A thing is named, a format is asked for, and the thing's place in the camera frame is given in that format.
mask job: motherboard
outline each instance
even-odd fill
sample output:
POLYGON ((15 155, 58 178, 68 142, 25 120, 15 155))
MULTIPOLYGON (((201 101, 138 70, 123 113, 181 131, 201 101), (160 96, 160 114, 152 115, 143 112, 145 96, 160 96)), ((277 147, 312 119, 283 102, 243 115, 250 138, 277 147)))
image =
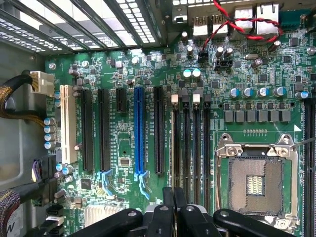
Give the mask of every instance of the motherboard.
POLYGON ((182 187, 210 214, 229 208, 304 236, 316 34, 277 42, 218 39, 201 53, 203 42, 179 37, 48 57, 56 123, 45 147, 60 162, 65 234, 125 208, 144 213, 163 187, 182 187))

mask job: blue pcie slot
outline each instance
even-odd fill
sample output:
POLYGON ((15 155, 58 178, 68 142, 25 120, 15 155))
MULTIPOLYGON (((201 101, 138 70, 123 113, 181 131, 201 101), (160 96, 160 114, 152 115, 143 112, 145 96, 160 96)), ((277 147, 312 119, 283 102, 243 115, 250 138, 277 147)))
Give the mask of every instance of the blue pcie slot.
POLYGON ((143 174, 145 158, 145 92, 143 87, 134 91, 135 173, 143 174))

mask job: screw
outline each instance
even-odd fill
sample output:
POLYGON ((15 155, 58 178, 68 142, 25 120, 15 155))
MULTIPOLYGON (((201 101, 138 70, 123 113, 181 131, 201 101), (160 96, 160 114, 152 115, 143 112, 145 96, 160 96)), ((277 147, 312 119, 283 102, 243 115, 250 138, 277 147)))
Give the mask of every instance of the screw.
POLYGON ((50 64, 48 65, 48 68, 51 69, 51 70, 55 70, 55 69, 56 69, 56 64, 50 63, 50 64))
POLYGON ((127 215, 128 215, 128 216, 136 216, 137 213, 136 213, 135 211, 131 211, 131 212, 129 212, 127 215))
POLYGON ((229 213, 226 212, 226 211, 221 211, 219 214, 220 214, 221 216, 224 216, 224 217, 229 216, 229 213))
POLYGON ((187 211, 194 211, 194 207, 192 207, 192 206, 187 206, 186 210, 187 210, 187 211))
POLYGON ((169 210, 169 208, 167 206, 162 206, 161 208, 159 208, 161 211, 167 211, 169 210))

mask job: green circuit board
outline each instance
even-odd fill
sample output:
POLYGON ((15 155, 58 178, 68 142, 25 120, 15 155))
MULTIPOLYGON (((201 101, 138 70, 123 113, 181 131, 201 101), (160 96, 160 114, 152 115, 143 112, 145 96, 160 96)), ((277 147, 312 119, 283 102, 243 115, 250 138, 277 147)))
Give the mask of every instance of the green circuit board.
MULTIPOLYGON (((188 58, 186 46, 181 41, 175 42, 168 48, 152 50, 129 50, 113 52, 95 52, 90 54, 74 54, 51 56, 46 61, 46 72, 54 74, 55 89, 59 91, 60 85, 75 85, 76 78, 69 74, 69 69, 79 72, 80 79, 83 81, 84 89, 92 91, 92 118, 93 118, 93 160, 94 169, 92 172, 84 171, 82 167, 82 152, 78 152, 78 161, 73 165, 73 180, 65 182, 61 180, 59 188, 67 191, 66 202, 63 204, 65 214, 65 234, 74 233, 82 229, 85 225, 85 208, 91 204, 109 205, 118 208, 137 208, 145 212, 150 204, 162 203, 162 188, 172 186, 173 179, 173 110, 171 96, 179 97, 179 128, 180 128, 180 163, 181 167, 185 165, 183 159, 184 151, 184 118, 183 104, 181 101, 185 96, 189 98, 189 141, 186 146, 189 147, 190 165, 189 171, 192 173, 191 184, 186 190, 188 193, 188 203, 205 205, 205 199, 208 199, 208 212, 213 213, 217 209, 216 204, 216 186, 218 178, 218 164, 216 160, 216 150, 222 135, 229 134, 234 143, 268 145, 276 144, 283 134, 289 134, 294 143, 304 140, 304 105, 302 100, 295 97, 297 92, 311 92, 313 80, 316 80, 316 57, 307 54, 307 48, 316 45, 316 34, 302 34, 298 31, 286 32, 280 41, 281 46, 275 52, 268 52, 268 45, 247 45, 246 41, 231 41, 223 43, 222 40, 214 41, 209 44, 208 62, 198 62, 198 52, 202 42, 190 42, 194 47, 193 57, 188 58), (217 47, 231 47, 234 52, 231 56, 233 66, 227 70, 214 70, 216 62, 215 52, 217 47), (263 65, 258 68, 252 68, 251 63, 254 60, 247 60, 248 54, 258 54, 263 60, 263 65), (120 61, 122 67, 117 65, 112 67, 112 62, 120 61), (82 62, 87 61, 89 65, 82 66, 82 62), (55 70, 49 68, 49 64, 56 65, 55 70), (190 77, 185 79, 184 70, 199 69, 201 76, 199 79, 190 77), (127 80, 132 80, 132 85, 126 84, 127 80), (140 86, 145 90, 145 170, 148 171, 144 182, 144 191, 150 196, 149 199, 140 192, 140 183, 135 181, 135 137, 134 137, 134 90, 140 86), (155 127, 154 127, 154 87, 163 88, 163 106, 164 106, 164 172, 155 173, 155 127), (286 89, 284 96, 277 97, 273 90, 283 86, 286 89), (256 91, 262 87, 269 89, 269 94, 265 97, 259 97, 256 91), (117 112, 116 88, 126 89, 126 113, 117 112), (236 88, 240 91, 237 98, 230 96, 231 89, 236 88), (245 98, 241 92, 245 88, 252 88, 254 94, 250 98, 245 98), (111 144, 111 170, 109 176, 108 190, 113 194, 110 196, 104 192, 100 185, 98 172, 100 171, 100 140, 99 140, 99 115, 98 115, 98 89, 109 90, 109 108, 110 108, 110 144, 111 144), (198 128, 200 142, 196 142, 196 126, 194 125, 193 95, 200 95, 201 116, 198 117, 198 128), (204 126, 203 126, 203 102, 205 95, 210 95, 210 117, 209 117, 209 140, 210 155, 204 157, 204 126), (254 111, 255 121, 250 121, 249 111, 254 111), (278 121, 271 121, 270 112, 277 111, 278 121), (200 175, 196 185, 193 177, 195 168, 194 153, 199 149, 200 175), (121 164, 121 159, 128 163, 121 164), (203 162, 209 160, 209 196, 205 196, 203 174, 203 162)), ((76 123, 77 144, 82 142, 82 117, 80 98, 76 98, 76 123)), ((56 99, 47 99, 48 117, 58 117, 58 106, 56 99)), ((60 139, 60 128, 58 128, 58 139, 60 139)), ((51 153, 59 152, 56 148, 51 153)), ((304 236, 304 146, 299 146, 297 152, 297 197, 291 199, 293 192, 292 162, 286 158, 274 158, 274 160, 262 160, 267 162, 265 165, 276 164, 281 173, 278 190, 281 193, 281 208, 278 215, 270 213, 266 217, 261 216, 261 220, 278 228, 294 233, 296 236, 304 236), (291 213, 292 203, 297 204, 297 213, 294 213, 294 223, 287 220, 294 220, 293 216, 287 219, 286 213, 291 213)), ((240 160, 235 158, 223 158, 221 162, 221 181, 220 181, 220 199, 221 208, 231 208, 233 204, 231 175, 234 165, 238 162, 247 162, 247 159, 240 160)), ((261 180, 260 175, 247 178, 261 180)), ((265 187, 268 187, 268 178, 265 178, 265 187)), ((260 190, 265 187, 257 186, 254 193, 249 195, 263 195, 260 190)))

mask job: white pci slot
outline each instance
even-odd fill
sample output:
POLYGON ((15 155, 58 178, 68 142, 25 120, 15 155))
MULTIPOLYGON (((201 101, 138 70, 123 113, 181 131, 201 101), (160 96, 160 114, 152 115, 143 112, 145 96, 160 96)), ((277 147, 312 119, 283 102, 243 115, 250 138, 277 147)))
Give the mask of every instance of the white pci slot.
POLYGON ((61 95, 61 151, 62 162, 73 163, 77 161, 76 145, 76 100, 73 97, 71 85, 60 86, 61 95))

